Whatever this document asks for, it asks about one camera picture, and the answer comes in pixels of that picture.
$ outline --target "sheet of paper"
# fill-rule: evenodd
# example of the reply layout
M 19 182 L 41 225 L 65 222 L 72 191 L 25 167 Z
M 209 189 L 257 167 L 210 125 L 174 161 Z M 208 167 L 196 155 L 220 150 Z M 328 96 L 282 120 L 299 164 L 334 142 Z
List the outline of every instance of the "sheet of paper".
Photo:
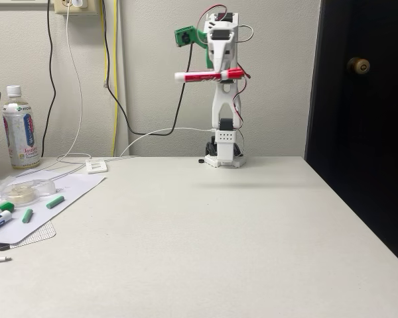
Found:
M 49 171 L 39 171 L 35 174 L 17 178 L 16 184 L 31 180 L 50 179 L 59 174 Z M 105 177 L 91 174 L 70 174 L 57 179 L 54 184 L 59 192 L 48 197 L 42 197 L 40 201 L 20 207 L 12 213 L 12 219 L 0 228 L 0 243 L 15 244 L 23 240 L 27 235 L 37 230 L 51 218 L 62 212 L 67 206 L 83 194 L 96 187 Z M 46 204 L 54 198 L 63 195 L 65 201 L 52 209 L 47 209 Z M 22 218 L 27 209 L 33 210 L 33 215 L 29 223 L 22 223 Z

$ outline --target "brass door knob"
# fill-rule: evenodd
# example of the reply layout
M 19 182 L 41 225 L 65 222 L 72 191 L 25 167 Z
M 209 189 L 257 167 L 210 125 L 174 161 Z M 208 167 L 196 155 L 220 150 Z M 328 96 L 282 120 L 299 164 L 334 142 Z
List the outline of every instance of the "brass door knob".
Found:
M 346 67 L 348 71 L 358 75 L 364 75 L 370 71 L 370 63 L 365 58 L 352 58 Z

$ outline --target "plastic bottle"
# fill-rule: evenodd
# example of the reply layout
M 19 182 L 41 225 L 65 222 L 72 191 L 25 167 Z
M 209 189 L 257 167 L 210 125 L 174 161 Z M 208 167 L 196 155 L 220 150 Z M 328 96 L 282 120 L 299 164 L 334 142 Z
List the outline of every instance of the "plastic bottle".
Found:
M 31 106 L 21 96 L 19 85 L 7 86 L 8 102 L 3 107 L 7 147 L 12 167 L 28 169 L 40 164 Z

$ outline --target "green chalk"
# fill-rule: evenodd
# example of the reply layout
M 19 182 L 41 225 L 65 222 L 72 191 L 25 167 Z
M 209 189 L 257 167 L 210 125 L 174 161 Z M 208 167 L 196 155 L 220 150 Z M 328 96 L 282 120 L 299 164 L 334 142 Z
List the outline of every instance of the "green chalk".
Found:
M 56 207 L 59 203 L 65 201 L 65 198 L 63 195 L 60 197 L 57 197 L 53 201 L 50 201 L 49 203 L 46 204 L 47 209 L 52 209 L 53 207 Z
M 31 220 L 32 215 L 33 215 L 32 209 L 27 209 L 27 212 L 25 212 L 25 215 L 22 218 L 22 223 L 29 223 L 29 220 Z

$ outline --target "wall outlet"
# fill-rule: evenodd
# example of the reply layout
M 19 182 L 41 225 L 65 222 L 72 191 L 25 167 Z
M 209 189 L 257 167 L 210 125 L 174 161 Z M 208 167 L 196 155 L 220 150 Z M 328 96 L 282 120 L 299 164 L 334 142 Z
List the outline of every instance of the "wall outlet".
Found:
M 67 0 L 54 0 L 54 12 L 57 15 L 66 15 L 68 12 Z M 98 15 L 99 14 L 98 0 L 83 0 L 82 7 L 75 7 L 71 5 L 69 9 L 70 15 Z

